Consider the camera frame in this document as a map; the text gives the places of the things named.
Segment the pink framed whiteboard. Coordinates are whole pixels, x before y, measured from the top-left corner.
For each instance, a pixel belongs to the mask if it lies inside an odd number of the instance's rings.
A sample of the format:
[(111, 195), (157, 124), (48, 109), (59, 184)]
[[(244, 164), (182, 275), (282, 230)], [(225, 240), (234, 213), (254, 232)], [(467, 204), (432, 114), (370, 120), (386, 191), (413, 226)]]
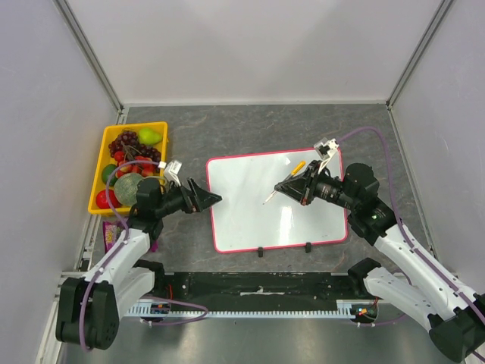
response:
[(315, 199), (309, 206), (274, 192), (300, 162), (318, 159), (313, 149), (232, 155), (206, 164), (210, 192), (222, 197), (211, 208), (218, 253), (342, 243), (348, 236), (343, 208)]

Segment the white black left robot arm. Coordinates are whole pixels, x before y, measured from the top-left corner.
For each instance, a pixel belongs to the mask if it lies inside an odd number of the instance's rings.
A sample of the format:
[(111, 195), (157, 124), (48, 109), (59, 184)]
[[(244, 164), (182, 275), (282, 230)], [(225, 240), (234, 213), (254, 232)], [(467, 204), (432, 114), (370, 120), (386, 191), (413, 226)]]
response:
[(138, 266), (160, 236), (163, 219), (175, 212), (202, 212), (222, 200), (202, 189), (193, 179), (187, 186), (163, 191), (154, 178), (138, 183), (136, 203), (114, 246), (88, 272), (69, 277), (61, 285), (55, 337), (84, 350), (108, 349), (116, 338), (120, 320), (145, 294), (158, 298), (166, 280)]

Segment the yellow capped marker pen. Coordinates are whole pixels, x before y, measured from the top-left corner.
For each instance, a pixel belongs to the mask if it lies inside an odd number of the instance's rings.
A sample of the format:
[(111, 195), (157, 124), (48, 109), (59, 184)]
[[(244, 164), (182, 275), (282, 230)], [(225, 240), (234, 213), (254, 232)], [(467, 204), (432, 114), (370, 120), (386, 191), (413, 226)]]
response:
[[(297, 166), (295, 166), (294, 169), (283, 180), (286, 181), (286, 180), (289, 180), (291, 177), (294, 177), (299, 171), (302, 170), (303, 167), (305, 167), (305, 165), (306, 165), (305, 161), (300, 161), (300, 163), (298, 163)], [(266, 203), (268, 203), (276, 195), (276, 193), (277, 191), (273, 189), (273, 191), (266, 198), (263, 204), (265, 205)]]

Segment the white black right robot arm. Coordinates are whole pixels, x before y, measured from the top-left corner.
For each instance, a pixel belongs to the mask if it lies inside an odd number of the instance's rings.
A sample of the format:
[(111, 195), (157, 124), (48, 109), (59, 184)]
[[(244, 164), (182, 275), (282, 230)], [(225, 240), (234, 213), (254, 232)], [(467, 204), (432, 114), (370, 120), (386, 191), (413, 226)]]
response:
[(321, 162), (275, 189), (303, 206), (314, 199), (346, 209), (351, 229), (391, 259), (410, 279), (396, 281), (380, 263), (364, 259), (349, 269), (348, 292), (386, 300), (414, 319), (435, 347), (453, 362), (461, 362), (484, 343), (484, 296), (464, 284), (430, 254), (402, 220), (378, 196), (372, 168), (351, 164), (342, 179), (331, 177)]

